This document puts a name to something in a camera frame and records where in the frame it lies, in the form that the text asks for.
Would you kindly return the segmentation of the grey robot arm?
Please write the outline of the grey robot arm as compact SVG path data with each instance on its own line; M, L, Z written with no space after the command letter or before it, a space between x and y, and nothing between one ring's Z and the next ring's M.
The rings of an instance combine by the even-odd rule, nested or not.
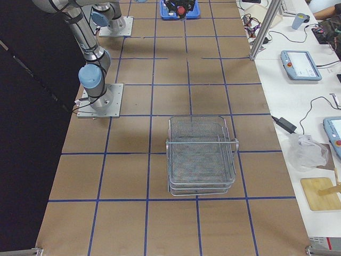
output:
M70 27L80 46L86 65L81 67L78 78L87 92L90 106L98 112L104 112L113 100L113 94L105 83L110 67L110 54L98 44L81 7L102 4L104 1L33 1L42 11L62 13L65 23Z
M196 1L161 1L167 13L184 19L190 11L193 11ZM118 1L92 5L90 17L98 27L106 27L109 31L117 33L126 28L126 21L122 17Z

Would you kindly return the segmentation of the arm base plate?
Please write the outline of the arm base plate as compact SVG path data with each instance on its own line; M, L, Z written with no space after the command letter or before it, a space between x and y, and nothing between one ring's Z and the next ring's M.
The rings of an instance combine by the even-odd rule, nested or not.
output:
M111 20L109 25L101 27L100 37L130 37L132 33L133 17L120 17Z
M76 110L78 118L107 118L120 116L121 100L123 96L123 84L106 84L106 93L97 101L91 98L89 101L86 90L82 97L85 100L79 102Z

